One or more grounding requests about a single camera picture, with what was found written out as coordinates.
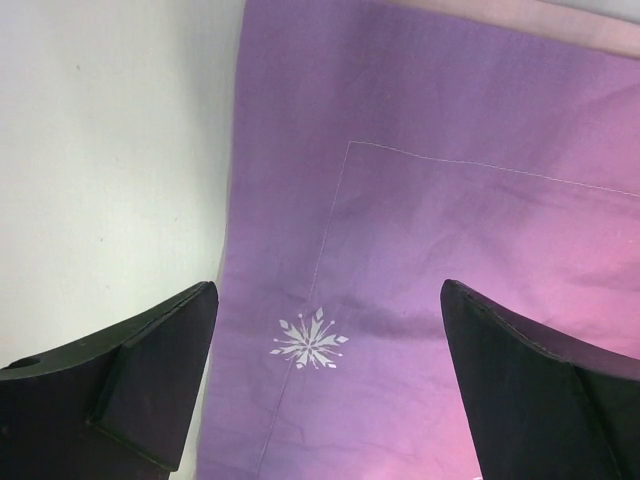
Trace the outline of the purple pink printed cloth mat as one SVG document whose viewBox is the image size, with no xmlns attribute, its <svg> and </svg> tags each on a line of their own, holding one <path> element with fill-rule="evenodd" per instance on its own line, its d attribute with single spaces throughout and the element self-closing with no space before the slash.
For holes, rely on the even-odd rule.
<svg viewBox="0 0 640 480">
<path fill-rule="evenodd" d="M 455 280 L 639 362 L 639 65 L 375 1 L 249 1 L 200 479 L 485 479 Z"/>
</svg>

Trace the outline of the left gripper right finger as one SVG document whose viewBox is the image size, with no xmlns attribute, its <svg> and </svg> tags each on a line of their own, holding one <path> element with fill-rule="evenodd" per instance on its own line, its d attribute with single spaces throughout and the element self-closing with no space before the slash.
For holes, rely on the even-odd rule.
<svg viewBox="0 0 640 480">
<path fill-rule="evenodd" d="M 443 323 L 485 479 L 636 479 L 639 362 L 444 282 Z"/>
</svg>

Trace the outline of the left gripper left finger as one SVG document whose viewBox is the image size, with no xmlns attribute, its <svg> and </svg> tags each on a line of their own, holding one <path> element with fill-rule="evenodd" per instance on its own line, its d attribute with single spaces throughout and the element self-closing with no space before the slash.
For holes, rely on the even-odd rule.
<svg viewBox="0 0 640 480">
<path fill-rule="evenodd" d="M 178 470 L 219 300 L 199 282 L 1 370 L 4 479 L 167 479 Z"/>
</svg>

